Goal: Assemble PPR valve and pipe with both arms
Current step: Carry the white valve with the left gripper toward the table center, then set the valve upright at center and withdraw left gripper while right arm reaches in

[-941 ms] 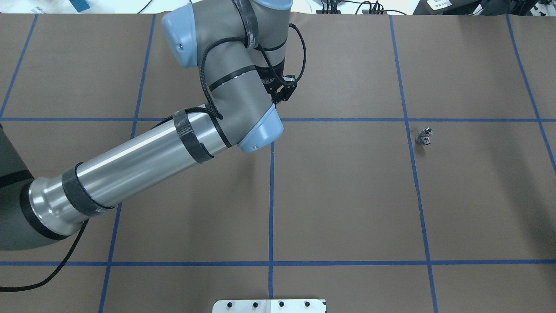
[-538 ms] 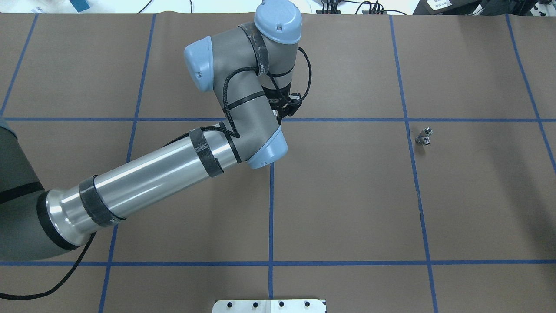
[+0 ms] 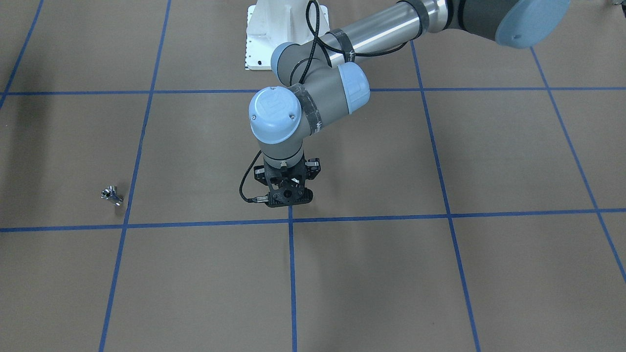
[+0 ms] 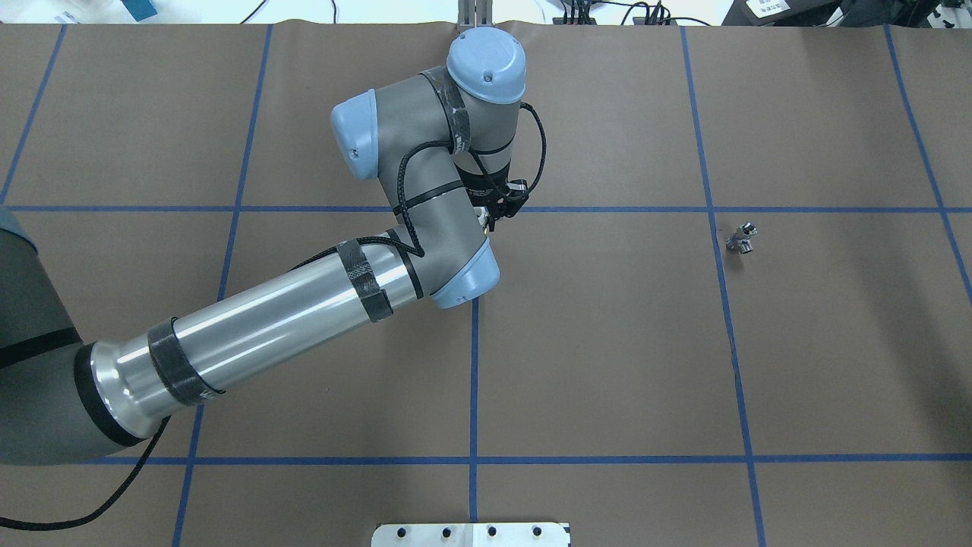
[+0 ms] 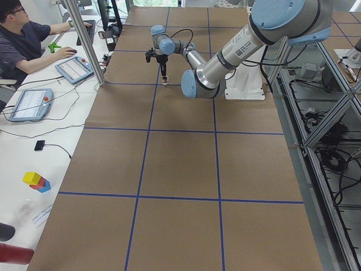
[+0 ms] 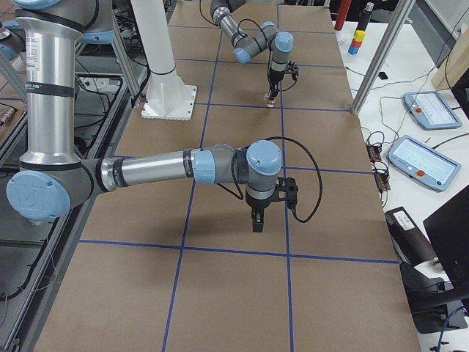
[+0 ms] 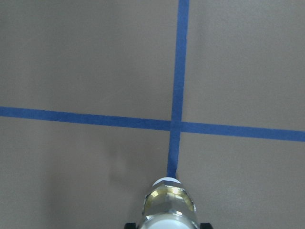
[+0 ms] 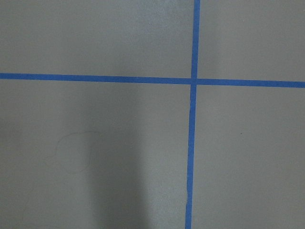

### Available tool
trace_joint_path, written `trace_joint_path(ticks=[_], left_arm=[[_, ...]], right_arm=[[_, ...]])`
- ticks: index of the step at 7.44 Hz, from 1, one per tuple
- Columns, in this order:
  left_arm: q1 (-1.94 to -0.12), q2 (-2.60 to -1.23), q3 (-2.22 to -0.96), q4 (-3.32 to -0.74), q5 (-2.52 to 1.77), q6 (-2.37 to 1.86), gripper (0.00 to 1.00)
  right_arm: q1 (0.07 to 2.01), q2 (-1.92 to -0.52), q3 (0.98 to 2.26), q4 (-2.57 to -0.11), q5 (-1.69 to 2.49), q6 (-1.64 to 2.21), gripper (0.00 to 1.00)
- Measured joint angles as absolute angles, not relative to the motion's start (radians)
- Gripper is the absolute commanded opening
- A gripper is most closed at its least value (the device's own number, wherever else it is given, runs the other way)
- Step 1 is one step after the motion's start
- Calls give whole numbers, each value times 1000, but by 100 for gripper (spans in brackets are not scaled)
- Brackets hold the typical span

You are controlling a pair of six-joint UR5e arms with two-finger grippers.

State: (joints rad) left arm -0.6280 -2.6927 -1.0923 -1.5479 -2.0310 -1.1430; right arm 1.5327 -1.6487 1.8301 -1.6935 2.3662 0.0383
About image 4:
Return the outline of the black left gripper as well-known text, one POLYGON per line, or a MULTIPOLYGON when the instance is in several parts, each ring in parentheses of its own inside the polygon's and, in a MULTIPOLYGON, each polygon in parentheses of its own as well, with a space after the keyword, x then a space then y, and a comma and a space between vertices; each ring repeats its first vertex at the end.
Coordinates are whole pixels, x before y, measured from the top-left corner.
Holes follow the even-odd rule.
POLYGON ((459 179, 472 206, 485 209, 486 233, 493 233, 501 218, 513 218, 520 212, 530 198, 530 185, 525 179, 510 180, 510 165, 493 173, 483 173, 479 165, 475 170, 472 172, 460 167, 459 179))

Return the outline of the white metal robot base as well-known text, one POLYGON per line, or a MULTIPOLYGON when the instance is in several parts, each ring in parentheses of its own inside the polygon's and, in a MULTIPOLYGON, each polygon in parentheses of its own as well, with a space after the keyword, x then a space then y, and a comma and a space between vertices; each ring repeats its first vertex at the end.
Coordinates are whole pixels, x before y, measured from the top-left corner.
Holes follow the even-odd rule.
POLYGON ((389 523, 371 546, 570 546, 568 523, 389 523))

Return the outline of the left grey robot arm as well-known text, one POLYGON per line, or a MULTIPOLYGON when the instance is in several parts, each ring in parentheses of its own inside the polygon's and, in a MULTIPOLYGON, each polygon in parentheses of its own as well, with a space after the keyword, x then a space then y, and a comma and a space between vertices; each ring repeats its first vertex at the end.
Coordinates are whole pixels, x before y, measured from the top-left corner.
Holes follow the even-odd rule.
POLYGON ((340 101, 337 152, 378 184, 392 224, 118 339, 84 339, 3 207, 2 464, 71 465, 156 442, 175 413, 413 302, 455 308, 494 289, 491 232, 535 186, 510 177, 527 87, 525 45, 476 27, 440 65, 340 101))

